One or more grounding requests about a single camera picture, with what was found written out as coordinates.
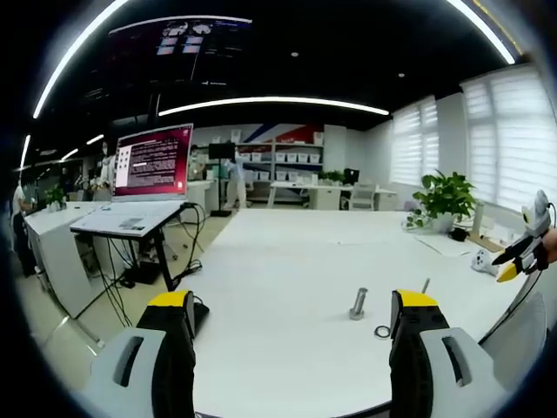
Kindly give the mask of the person's right hand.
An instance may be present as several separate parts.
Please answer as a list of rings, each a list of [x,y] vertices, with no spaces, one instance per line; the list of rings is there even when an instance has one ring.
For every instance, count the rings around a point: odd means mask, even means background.
[[[547,251],[547,263],[552,264],[557,260],[557,229],[551,228],[543,236],[542,244]]]

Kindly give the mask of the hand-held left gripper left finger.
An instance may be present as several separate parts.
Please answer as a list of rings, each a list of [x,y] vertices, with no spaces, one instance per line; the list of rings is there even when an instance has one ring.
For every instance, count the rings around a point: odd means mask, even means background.
[[[161,293],[138,323],[112,339],[91,365],[84,399],[100,417],[194,417],[194,297]]]

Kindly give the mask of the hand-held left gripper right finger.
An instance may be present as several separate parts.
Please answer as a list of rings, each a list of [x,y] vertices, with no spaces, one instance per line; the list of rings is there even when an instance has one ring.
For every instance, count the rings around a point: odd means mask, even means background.
[[[492,357],[426,294],[393,291],[391,339],[391,417],[490,417],[506,400]]]

